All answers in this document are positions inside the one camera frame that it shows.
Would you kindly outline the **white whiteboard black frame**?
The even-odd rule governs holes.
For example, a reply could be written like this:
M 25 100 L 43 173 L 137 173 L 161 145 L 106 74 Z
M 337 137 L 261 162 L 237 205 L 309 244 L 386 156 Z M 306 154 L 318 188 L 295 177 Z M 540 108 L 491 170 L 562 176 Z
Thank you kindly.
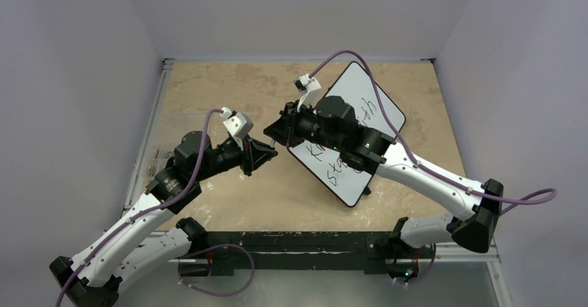
M 354 108 L 356 120 L 361 125 L 390 136 L 395 133 L 387 120 L 397 130 L 406 122 L 405 114 L 384 90 L 381 87 L 376 91 L 373 89 L 369 75 L 357 62 L 349 63 L 323 96 L 340 96 Z M 339 159 L 338 152 L 308 141 L 289 148 L 288 152 L 348 207 L 358 203 L 372 179 L 369 173 L 349 168 Z

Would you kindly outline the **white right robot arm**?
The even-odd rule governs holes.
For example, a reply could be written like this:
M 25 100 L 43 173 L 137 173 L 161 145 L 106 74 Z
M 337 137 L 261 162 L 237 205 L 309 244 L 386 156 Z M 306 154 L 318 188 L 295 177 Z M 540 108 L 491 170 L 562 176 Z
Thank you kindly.
M 288 102 L 263 133 L 288 148 L 308 141 L 335 150 L 348 167 L 399 182 L 446 209 L 437 216 L 399 219 L 389 238 L 394 254 L 449 241 L 488 252 L 501 214 L 502 183 L 470 180 L 420 157 L 412 162 L 390 135 L 361 125 L 340 96 L 322 98 L 316 108 Z

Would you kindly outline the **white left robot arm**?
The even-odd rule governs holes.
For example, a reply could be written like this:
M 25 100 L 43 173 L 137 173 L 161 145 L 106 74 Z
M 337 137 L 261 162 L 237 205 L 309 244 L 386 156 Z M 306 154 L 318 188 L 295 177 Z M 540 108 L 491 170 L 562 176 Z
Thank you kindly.
M 185 134 L 164 169 L 118 222 L 75 256 L 59 256 L 50 264 L 61 287 L 55 304 L 68 297 L 75 306 L 113 306 L 139 277 L 167 261 L 203 256 L 211 263 L 217 249 L 233 245 L 211 245 L 208 232 L 193 218 L 179 220 L 153 243 L 145 239 L 201 194 L 201 181 L 236 167 L 251 175 L 276 156 L 273 144 L 248 135 L 212 147 L 205 132 Z

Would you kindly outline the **clear box of screws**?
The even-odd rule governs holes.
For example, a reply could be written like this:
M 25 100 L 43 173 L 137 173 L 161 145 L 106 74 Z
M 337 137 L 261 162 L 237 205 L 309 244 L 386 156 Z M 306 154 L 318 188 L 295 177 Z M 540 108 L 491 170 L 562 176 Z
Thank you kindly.
M 173 156 L 174 147 L 171 145 L 155 146 L 148 157 L 144 177 L 147 180 L 153 179 L 158 172 L 165 168 L 167 161 Z

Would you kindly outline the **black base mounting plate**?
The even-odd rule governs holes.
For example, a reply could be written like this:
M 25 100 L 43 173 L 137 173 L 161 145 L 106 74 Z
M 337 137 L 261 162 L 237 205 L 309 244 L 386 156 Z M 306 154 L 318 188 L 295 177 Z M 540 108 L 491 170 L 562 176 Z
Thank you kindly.
M 237 270 L 343 270 L 412 279 L 432 246 L 414 249 L 387 231 L 211 231 L 178 264 L 184 277 Z

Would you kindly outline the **aluminium extrusion rail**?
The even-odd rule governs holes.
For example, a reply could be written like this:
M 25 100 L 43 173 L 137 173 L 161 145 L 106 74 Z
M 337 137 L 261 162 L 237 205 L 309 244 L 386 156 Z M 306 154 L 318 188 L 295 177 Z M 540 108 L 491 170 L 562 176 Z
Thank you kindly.
M 487 263 L 498 260 L 498 249 L 494 245 L 486 253 L 471 252 L 455 243 L 440 243 L 436 245 L 436 263 Z

